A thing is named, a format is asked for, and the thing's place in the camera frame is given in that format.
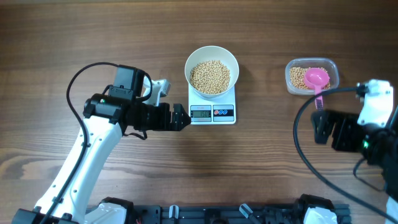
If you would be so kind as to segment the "pink measuring scoop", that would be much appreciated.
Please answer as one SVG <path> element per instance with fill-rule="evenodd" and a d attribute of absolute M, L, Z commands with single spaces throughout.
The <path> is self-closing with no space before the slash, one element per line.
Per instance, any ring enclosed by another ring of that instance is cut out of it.
<path fill-rule="evenodd" d="M 314 95 L 317 95 L 327 86 L 330 77 L 327 72 L 321 68 L 309 68 L 305 72 L 303 80 L 306 87 L 313 90 Z"/>

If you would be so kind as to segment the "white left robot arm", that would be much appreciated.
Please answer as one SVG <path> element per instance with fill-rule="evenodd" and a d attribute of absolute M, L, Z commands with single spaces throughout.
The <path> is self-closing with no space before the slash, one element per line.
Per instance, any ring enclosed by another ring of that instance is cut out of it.
<path fill-rule="evenodd" d="M 190 124 L 181 104 L 160 102 L 168 95 L 168 80 L 152 80 L 136 67 L 118 65 L 116 78 L 102 93 L 87 99 L 76 115 L 79 135 L 46 193 L 32 210 L 18 209 L 13 223 L 140 223 L 128 200 L 107 197 L 92 211 L 88 201 L 108 156 L 127 127 L 145 140 L 148 131 L 181 131 Z"/>

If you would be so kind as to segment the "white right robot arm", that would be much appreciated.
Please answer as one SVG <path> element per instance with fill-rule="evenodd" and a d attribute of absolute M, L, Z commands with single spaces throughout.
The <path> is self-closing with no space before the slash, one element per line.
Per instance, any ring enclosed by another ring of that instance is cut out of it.
<path fill-rule="evenodd" d="M 298 125 L 306 107 L 306 105 L 303 105 L 299 109 L 293 125 L 295 147 L 305 165 L 318 179 L 331 189 L 377 213 L 388 221 L 397 223 L 397 219 L 392 215 L 383 212 L 339 188 L 322 176 L 316 168 L 311 165 L 302 152 L 298 139 Z M 362 161 L 366 161 L 372 166 L 379 166 L 382 169 L 382 176 L 385 181 L 385 186 L 382 191 L 387 193 L 391 199 L 397 201 L 397 133 L 389 128 L 378 128 L 371 131 L 359 124 L 354 124 L 353 120 L 355 118 L 355 114 L 340 113 L 331 110 L 314 112 L 312 114 L 312 124 L 315 132 L 315 142 L 318 144 L 326 144 L 329 135 L 332 135 L 332 148 L 334 150 L 360 152 L 363 155 Z"/>

